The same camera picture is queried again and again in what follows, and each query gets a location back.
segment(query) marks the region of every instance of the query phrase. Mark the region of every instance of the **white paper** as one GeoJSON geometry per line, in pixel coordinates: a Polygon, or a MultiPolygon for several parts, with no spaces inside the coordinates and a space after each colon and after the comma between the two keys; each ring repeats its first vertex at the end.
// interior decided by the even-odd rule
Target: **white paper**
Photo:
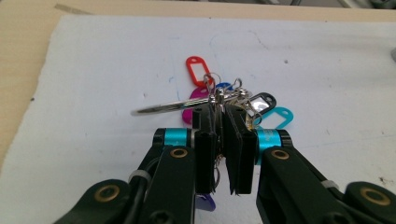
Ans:
{"type": "MultiPolygon", "coordinates": [[[[52,223],[91,185],[127,180],[157,128],[183,127],[181,111],[130,112],[188,99],[192,55],[290,109],[294,145],[341,190],[363,180],[396,192],[394,48],[396,23],[63,17],[3,166],[0,223],[52,223]]],[[[260,167],[240,197],[220,170],[217,209],[195,223],[261,223],[260,167]]]]}

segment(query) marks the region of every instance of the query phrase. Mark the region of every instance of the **wooden surface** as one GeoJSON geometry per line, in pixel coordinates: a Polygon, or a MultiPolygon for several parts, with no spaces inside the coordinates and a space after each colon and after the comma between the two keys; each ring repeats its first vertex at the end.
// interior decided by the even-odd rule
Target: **wooden surface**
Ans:
{"type": "Polygon", "coordinates": [[[50,34],[66,14],[297,21],[396,21],[392,10],[130,0],[0,1],[0,166],[29,106],[50,34]]]}

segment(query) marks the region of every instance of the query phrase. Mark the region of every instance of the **red key tag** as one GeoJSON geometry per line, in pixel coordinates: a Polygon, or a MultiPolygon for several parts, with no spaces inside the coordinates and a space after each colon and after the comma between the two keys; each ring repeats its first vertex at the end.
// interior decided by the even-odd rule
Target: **red key tag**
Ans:
{"type": "Polygon", "coordinates": [[[191,56],[186,60],[186,65],[195,86],[205,88],[206,84],[204,81],[197,79],[197,76],[204,77],[206,74],[210,75],[209,68],[207,68],[204,59],[198,56],[191,56]]]}

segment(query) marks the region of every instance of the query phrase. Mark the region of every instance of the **metal ring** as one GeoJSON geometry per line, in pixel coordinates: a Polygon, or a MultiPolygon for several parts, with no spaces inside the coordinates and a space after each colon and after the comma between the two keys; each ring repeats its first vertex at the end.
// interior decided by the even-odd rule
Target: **metal ring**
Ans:
{"type": "Polygon", "coordinates": [[[376,204],[382,205],[382,206],[390,205],[390,198],[387,195],[385,195],[383,192],[378,191],[376,189],[370,189],[367,187],[363,187],[363,188],[361,188],[361,196],[371,203],[376,203],[376,204]],[[373,198],[369,195],[369,193],[374,193],[374,194],[380,196],[381,199],[373,198]]]}
{"type": "Polygon", "coordinates": [[[271,154],[273,155],[273,157],[280,160],[287,160],[289,158],[289,153],[287,153],[284,150],[279,150],[279,149],[273,150],[271,154]]]}
{"type": "Polygon", "coordinates": [[[117,185],[106,185],[95,192],[95,200],[99,203],[107,203],[115,199],[120,194],[120,188],[117,185]],[[108,195],[103,195],[103,193],[109,190],[108,195]]]}
{"type": "Polygon", "coordinates": [[[178,159],[187,156],[187,154],[189,154],[189,152],[184,148],[175,148],[171,151],[171,156],[178,159]]]}

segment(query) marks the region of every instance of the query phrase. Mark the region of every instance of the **blue metallic band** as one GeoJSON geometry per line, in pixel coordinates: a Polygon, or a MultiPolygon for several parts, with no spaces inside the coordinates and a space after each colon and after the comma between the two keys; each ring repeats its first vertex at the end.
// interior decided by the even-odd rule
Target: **blue metallic band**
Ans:
{"type": "Polygon", "coordinates": [[[165,130],[165,146],[187,146],[187,129],[167,128],[165,130]]]}
{"type": "Polygon", "coordinates": [[[257,155],[256,165],[262,165],[262,153],[269,147],[281,147],[280,135],[275,129],[256,130],[259,138],[259,154],[257,155]]]}

